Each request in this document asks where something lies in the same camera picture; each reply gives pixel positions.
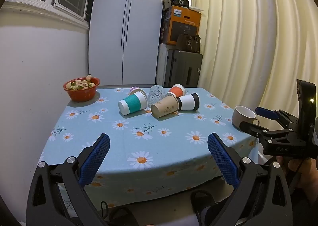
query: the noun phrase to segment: window sill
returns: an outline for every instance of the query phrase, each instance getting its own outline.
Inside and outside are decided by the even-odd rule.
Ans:
[[[87,21],[80,20],[40,0],[6,0],[2,9],[46,16],[89,30],[89,23]]]

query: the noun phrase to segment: teal and white cup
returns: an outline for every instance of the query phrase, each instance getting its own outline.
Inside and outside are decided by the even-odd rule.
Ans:
[[[128,115],[145,109],[148,106],[147,95],[144,91],[137,91],[118,102],[118,107],[123,115]]]

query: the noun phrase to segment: red bowl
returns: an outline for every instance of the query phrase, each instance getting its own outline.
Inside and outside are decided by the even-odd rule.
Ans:
[[[74,102],[85,102],[85,101],[91,100],[96,94],[97,86],[100,84],[100,80],[98,78],[92,77],[91,82],[95,83],[95,86],[88,89],[80,89],[80,90],[67,89],[66,84],[68,84],[69,82],[74,82],[75,80],[83,81],[83,80],[86,80],[86,77],[70,80],[63,85],[64,90],[67,91],[71,100]]]

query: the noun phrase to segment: tablecloth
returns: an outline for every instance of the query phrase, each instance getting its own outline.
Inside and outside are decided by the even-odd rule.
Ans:
[[[250,155],[257,162],[257,140],[233,127],[233,110],[202,88],[187,88],[187,94],[194,92],[200,97],[197,111],[156,119],[150,108],[126,116],[119,112],[117,103],[129,89],[98,89],[93,100],[67,105],[40,160],[62,163],[102,133],[109,135],[110,150],[93,182],[85,186],[97,209],[101,201],[113,207],[160,198],[221,175],[207,148],[213,132],[241,157]]]

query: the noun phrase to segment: mug handle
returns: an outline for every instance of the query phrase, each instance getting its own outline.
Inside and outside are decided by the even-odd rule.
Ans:
[[[260,120],[258,120],[257,118],[255,118],[254,120],[257,120],[257,122],[259,122],[257,125],[260,125]]]

